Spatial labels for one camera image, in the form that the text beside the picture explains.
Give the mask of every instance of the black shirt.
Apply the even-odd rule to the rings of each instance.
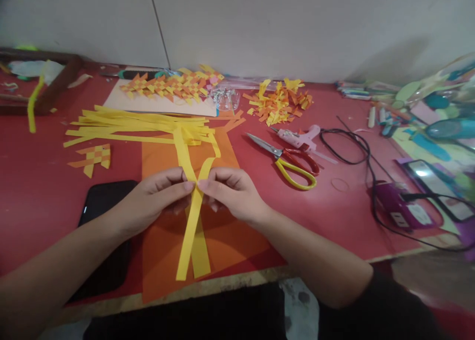
[[[270,283],[96,318],[84,339],[286,339],[284,317],[284,293]],[[375,270],[352,305],[320,303],[319,339],[449,337],[417,296]]]

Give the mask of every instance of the purple object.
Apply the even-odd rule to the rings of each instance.
[[[407,162],[412,162],[413,159],[408,157],[408,158],[399,158],[396,160],[396,162],[399,164],[399,166],[402,168],[402,164],[407,163]],[[419,190],[424,191],[424,188],[422,185],[420,185],[416,180],[412,179],[411,180],[414,182],[414,184],[417,185]],[[469,246],[473,242],[475,242],[475,218],[472,218],[468,222],[464,223],[455,223],[455,227],[457,230],[460,232],[460,241],[464,246]],[[475,261],[475,248],[471,249],[470,251],[465,252],[465,259],[469,262]]]
[[[433,229],[438,226],[422,206],[401,198],[401,194],[409,194],[401,183],[379,183],[374,188],[378,201],[401,229],[410,231]]]

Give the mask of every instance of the forearm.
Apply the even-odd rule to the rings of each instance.
[[[70,233],[0,280],[0,336],[34,338],[124,241],[107,214]]]
[[[253,227],[267,237],[315,297],[329,307],[350,305],[373,276],[367,262],[274,210]]]

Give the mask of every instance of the pink glue gun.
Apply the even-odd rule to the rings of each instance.
[[[338,162],[332,158],[325,156],[316,151],[317,145],[313,143],[313,139],[320,133],[320,126],[312,125],[306,134],[299,135],[298,133],[292,132],[290,130],[284,129],[275,129],[271,127],[275,132],[277,132],[277,136],[279,136],[282,140],[287,142],[288,144],[298,148],[303,152],[311,152],[317,155],[320,158],[327,160],[330,163],[337,164]]]

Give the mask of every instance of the scissors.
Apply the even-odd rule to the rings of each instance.
[[[317,180],[315,179],[316,176],[320,173],[320,168],[318,167],[318,164],[310,157],[308,154],[305,152],[299,151],[297,149],[289,149],[289,148],[284,148],[284,149],[277,149],[267,142],[261,140],[260,138],[247,134],[251,139],[256,142],[259,146],[261,146],[263,149],[266,151],[269,151],[276,157],[276,165],[282,175],[284,176],[287,181],[292,184],[294,187],[302,189],[302,190],[310,190],[313,189],[317,185]],[[287,160],[291,161],[293,164],[290,164],[287,161],[284,161],[282,159],[282,155],[286,157]],[[310,165],[311,170],[308,168],[305,168],[302,166],[294,157],[293,155],[298,155],[305,159],[308,164]],[[307,186],[301,185],[297,183],[295,180],[293,180],[288,172],[285,170],[284,167],[287,167],[288,169],[291,169],[301,175],[303,175],[305,178],[307,178],[310,181],[310,184]]]

